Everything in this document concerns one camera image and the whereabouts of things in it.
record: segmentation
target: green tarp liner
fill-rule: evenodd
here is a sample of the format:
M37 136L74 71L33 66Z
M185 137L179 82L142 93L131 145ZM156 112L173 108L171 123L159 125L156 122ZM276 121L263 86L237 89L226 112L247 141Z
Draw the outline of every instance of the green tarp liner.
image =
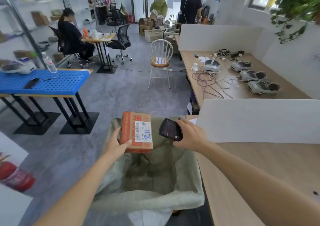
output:
M163 18L166 18L168 13L168 6L166 4L166 0L154 0L151 4L150 12L155 9Z
M179 116L168 118L176 120ZM116 212L182 210L204 204L195 154L173 146L172 140L158 135L163 120L163 117L151 119L154 148L151 153L126 153L112 165L94 196L92 209ZM120 126L121 119L111 121L106 141Z

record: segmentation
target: black hair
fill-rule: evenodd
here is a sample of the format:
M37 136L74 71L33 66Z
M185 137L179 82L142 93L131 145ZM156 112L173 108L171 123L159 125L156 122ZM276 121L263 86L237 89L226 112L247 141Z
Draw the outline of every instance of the black hair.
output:
M70 15L74 16L75 13L71 8L65 8L62 12L61 18L59 19L59 22L63 22L64 21L64 17L69 17Z

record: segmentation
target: blue pegboard mat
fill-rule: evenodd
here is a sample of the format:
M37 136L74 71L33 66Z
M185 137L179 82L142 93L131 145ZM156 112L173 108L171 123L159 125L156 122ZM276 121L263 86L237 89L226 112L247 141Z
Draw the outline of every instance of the blue pegboard mat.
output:
M88 71L58 70L51 73L37 69L28 75L0 72L0 94L75 95L89 76ZM31 89L23 89L34 78L39 78L39 82Z

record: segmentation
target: white spindle chair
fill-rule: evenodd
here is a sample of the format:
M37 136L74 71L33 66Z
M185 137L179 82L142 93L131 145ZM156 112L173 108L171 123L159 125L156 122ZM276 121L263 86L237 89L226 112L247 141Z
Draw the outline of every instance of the white spindle chair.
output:
M153 70L166 70L167 71L167 79L169 88L170 87L170 77L169 77L169 61L174 53L174 49L170 42L164 39L157 39L150 44L150 61L151 61L151 71L150 71L150 79L148 88L150 88L151 78L160 78L160 77L153 77L152 71Z

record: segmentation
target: black phone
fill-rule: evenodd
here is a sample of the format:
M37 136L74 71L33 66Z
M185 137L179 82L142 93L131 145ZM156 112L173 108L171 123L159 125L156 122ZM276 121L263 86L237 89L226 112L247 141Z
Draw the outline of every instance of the black phone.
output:
M33 88L38 82L39 78L31 79L29 82L26 83L26 85L23 87L23 89L31 89Z
M177 142L181 141L183 138L181 127L177 122L168 118L165 118L161 123L159 135Z

